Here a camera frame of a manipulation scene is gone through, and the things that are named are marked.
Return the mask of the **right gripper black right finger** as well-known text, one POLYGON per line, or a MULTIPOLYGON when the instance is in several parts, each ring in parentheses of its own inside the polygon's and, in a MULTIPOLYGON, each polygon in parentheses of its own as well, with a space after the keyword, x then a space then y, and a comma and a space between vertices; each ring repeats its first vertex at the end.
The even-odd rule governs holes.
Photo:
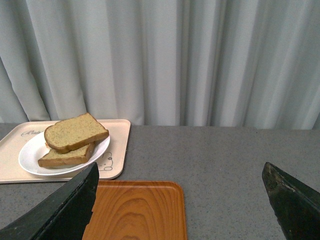
POLYGON ((266 162, 262 180, 277 221, 287 240, 320 238, 320 193, 266 162))

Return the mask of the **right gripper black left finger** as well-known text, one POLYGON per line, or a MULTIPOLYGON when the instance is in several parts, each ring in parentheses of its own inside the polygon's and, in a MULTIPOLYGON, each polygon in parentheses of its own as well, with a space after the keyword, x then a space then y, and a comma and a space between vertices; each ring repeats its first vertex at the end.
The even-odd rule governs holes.
POLYGON ((81 240, 92 217, 99 170, 90 164, 29 212, 0 230, 2 240, 81 240))

